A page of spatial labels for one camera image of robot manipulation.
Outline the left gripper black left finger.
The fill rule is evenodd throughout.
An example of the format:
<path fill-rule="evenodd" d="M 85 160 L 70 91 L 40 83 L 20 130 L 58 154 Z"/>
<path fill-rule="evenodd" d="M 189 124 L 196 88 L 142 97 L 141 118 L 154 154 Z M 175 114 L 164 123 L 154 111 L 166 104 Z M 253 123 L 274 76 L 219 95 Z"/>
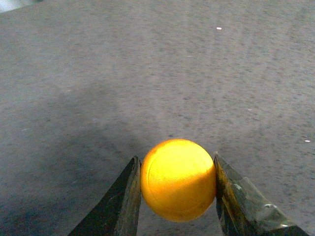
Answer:
<path fill-rule="evenodd" d="M 140 161 L 131 158 L 100 202 L 70 236 L 135 236 L 141 204 Z"/>

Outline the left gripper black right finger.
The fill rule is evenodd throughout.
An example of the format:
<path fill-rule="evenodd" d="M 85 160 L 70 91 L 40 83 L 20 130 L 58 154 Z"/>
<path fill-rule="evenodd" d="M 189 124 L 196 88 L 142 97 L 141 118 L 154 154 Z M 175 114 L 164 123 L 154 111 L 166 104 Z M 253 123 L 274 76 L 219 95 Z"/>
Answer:
<path fill-rule="evenodd" d="M 306 236 L 254 184 L 215 154 L 216 210 L 226 236 Z"/>

